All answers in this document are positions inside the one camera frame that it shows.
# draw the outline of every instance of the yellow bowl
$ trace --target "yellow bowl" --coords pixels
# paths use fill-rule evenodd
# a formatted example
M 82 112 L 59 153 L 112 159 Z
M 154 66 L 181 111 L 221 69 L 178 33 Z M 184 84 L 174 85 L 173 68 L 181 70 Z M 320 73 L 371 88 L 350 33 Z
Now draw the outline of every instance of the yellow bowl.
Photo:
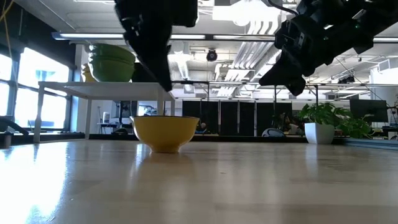
M 178 116 L 131 117 L 137 138 L 152 152 L 176 153 L 191 141 L 199 118 Z

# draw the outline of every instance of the green leaves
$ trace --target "green leaves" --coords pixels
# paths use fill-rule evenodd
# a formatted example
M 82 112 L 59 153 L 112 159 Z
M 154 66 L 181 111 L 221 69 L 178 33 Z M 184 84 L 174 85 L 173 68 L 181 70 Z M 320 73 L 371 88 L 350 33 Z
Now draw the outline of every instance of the green leaves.
M 318 106 L 306 104 L 299 116 L 302 119 L 308 119 L 310 122 L 335 125 L 336 116 L 333 113 L 335 108 L 336 106 L 333 103 L 320 103 Z
M 351 138 L 370 138 L 371 127 L 363 119 L 353 118 L 350 110 L 336 108 L 333 103 L 320 103 L 305 105 L 298 115 L 301 119 L 307 119 L 310 123 L 331 124 L 343 131 L 344 135 Z

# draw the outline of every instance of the white shelf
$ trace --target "white shelf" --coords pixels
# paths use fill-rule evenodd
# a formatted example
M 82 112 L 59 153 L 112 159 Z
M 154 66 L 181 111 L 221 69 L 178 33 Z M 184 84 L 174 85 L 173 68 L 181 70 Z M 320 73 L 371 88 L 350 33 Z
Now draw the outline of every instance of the white shelf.
M 39 86 L 64 91 L 72 96 L 90 100 L 142 100 L 157 101 L 158 91 L 163 91 L 164 101 L 173 101 L 158 83 L 118 83 L 118 82 L 39 82 Z
M 171 101 L 171 115 L 175 113 L 175 98 L 167 93 L 158 83 L 83 83 L 83 82 L 39 82 L 37 117 L 35 122 L 34 142 L 40 142 L 42 108 L 45 89 L 64 91 L 72 96 L 87 99 L 86 139 L 90 136 L 91 103 L 93 100 L 114 101 L 157 101 L 158 115 L 163 115 L 164 102 Z

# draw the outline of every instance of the stacked bowls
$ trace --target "stacked bowls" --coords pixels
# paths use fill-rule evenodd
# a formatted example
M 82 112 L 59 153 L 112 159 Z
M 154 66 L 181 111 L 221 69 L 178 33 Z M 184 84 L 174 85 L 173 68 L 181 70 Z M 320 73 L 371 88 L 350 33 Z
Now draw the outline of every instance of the stacked bowls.
M 128 50 L 109 44 L 90 45 L 88 66 L 98 82 L 129 82 L 136 57 Z

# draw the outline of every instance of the white pot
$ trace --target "white pot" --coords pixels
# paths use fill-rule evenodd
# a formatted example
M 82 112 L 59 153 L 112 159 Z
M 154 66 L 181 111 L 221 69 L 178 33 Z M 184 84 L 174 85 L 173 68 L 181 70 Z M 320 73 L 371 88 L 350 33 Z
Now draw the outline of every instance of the white pot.
M 305 124 L 305 137 L 310 144 L 331 144 L 335 137 L 335 127 L 329 124 Z

